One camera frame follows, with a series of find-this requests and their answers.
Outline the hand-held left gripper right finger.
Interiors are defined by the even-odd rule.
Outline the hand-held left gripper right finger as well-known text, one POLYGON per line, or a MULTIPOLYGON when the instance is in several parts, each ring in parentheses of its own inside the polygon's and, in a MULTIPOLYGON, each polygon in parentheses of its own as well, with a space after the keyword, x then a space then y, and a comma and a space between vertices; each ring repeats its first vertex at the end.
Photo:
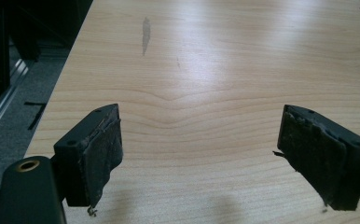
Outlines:
POLYGON ((360 200, 360 135, 308 108, 284 107, 278 155, 335 210, 360 200))

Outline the aluminium rail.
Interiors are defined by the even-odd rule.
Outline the aluminium rail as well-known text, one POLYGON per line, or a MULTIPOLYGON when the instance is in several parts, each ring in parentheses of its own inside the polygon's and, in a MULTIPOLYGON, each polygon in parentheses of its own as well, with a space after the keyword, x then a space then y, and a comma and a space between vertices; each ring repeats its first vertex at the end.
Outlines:
POLYGON ((29 70, 34 65, 31 60, 19 59, 10 71, 10 85, 0 96, 0 119, 15 97, 20 84, 26 79, 29 70))

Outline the black metal stand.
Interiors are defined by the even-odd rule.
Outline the black metal stand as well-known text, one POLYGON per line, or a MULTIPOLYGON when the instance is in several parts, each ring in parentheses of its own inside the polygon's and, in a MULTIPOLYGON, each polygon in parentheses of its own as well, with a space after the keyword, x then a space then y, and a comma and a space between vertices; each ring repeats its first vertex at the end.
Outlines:
POLYGON ((10 85, 8 41, 7 7, 0 4, 0 96, 10 85))

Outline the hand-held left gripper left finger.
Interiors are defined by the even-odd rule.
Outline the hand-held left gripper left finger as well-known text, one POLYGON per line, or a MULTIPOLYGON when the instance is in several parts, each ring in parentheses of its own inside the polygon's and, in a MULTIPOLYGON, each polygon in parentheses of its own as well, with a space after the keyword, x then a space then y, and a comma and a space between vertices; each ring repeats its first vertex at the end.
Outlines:
POLYGON ((63 198, 70 206, 85 207, 91 216, 123 159, 120 122, 117 104, 96 108, 54 145, 63 198))

